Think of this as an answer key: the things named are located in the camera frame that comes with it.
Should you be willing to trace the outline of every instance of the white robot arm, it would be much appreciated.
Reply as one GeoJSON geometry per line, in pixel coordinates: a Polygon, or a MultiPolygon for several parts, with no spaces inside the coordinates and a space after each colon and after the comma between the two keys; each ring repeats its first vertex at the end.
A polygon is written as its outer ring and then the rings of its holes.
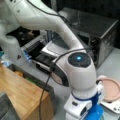
{"type": "MultiPolygon", "coordinates": [[[[30,30],[55,31],[66,42],[70,51],[83,49],[78,38],[60,16],[41,0],[5,0],[5,2],[22,27],[30,30]]],[[[96,84],[95,67],[85,50],[70,52],[59,59],[54,66],[52,77],[57,83],[71,87],[71,95],[64,107],[67,120],[83,119],[94,104],[103,99],[103,86],[96,84]]]]}

